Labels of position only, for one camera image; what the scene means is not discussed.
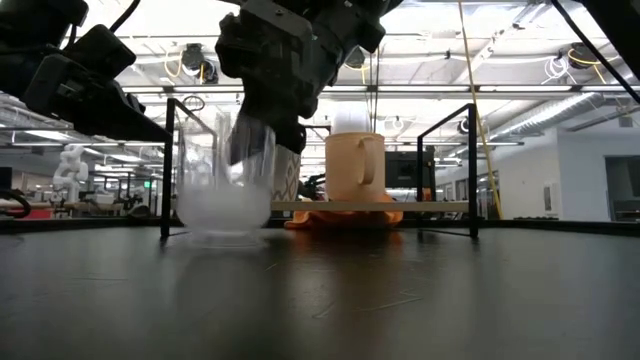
ceiling light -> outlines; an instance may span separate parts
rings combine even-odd
[[[126,86],[122,91],[133,94],[154,94],[162,93],[164,89],[161,86]]]
[[[60,143],[11,143],[8,145],[20,147],[62,146]]]
[[[71,143],[70,145],[91,146],[91,147],[117,147],[118,143]]]
[[[383,85],[378,87],[380,92],[463,92],[469,91],[466,85]]]
[[[57,132],[57,131],[42,131],[42,130],[29,130],[29,131],[25,131],[27,134],[29,135],[34,135],[34,136],[38,136],[41,138],[45,138],[45,139],[51,139],[51,140],[69,140],[71,139],[71,136],[65,135],[63,133]]]
[[[640,86],[632,86],[631,87],[635,91],[640,91]],[[592,91],[592,92],[624,92],[626,91],[622,86],[619,85],[587,85],[582,87],[582,91]]]
[[[126,142],[126,143],[124,143],[124,146],[140,146],[140,147],[147,147],[147,146],[164,146],[164,143],[153,143],[153,142],[148,142],[148,143],[144,143],[144,142]]]
[[[98,155],[98,156],[103,156],[104,155],[100,151],[95,151],[95,150],[89,149],[89,148],[84,148],[84,151],[88,152],[89,154],[93,154],[93,155]]]
[[[509,85],[509,86],[480,86],[481,92],[545,92],[545,91],[569,91],[570,85]]]
[[[431,145],[431,146],[459,146],[464,145],[461,142],[447,142],[447,141],[424,141],[422,145]]]
[[[168,77],[161,77],[160,81],[164,81],[164,82],[168,82],[169,84],[171,84],[172,86],[176,86],[176,83],[174,83],[171,79],[169,79]]]
[[[242,86],[214,85],[214,86],[176,86],[173,88],[177,93],[237,93],[243,92]]]
[[[337,85],[337,86],[327,86],[323,92],[325,93],[336,93],[336,92],[365,92],[367,91],[366,86],[346,86],[346,85]]]
[[[490,141],[487,143],[488,146],[522,146],[524,142],[495,142]]]
[[[132,155],[109,155],[114,159],[125,161],[125,162],[138,162],[143,161],[141,158]]]

white humanoid robot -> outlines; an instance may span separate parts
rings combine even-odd
[[[70,203],[78,201],[80,181],[86,181],[89,178],[87,163],[80,161],[83,152],[82,146],[65,146],[64,151],[60,153],[60,165],[53,175],[54,195],[58,195],[57,193],[62,189],[67,189],[66,201]]]

wooden shelf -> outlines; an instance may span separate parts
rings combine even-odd
[[[413,211],[413,212],[469,212],[469,203],[460,202],[408,202],[408,203],[358,203],[358,202],[272,202],[272,211]]]

clear glass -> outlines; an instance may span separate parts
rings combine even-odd
[[[262,122],[230,117],[180,124],[178,205],[192,231],[244,235],[271,214],[275,134]]]

workbench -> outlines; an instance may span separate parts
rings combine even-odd
[[[0,235],[0,359],[640,358],[636,238],[158,233]]]

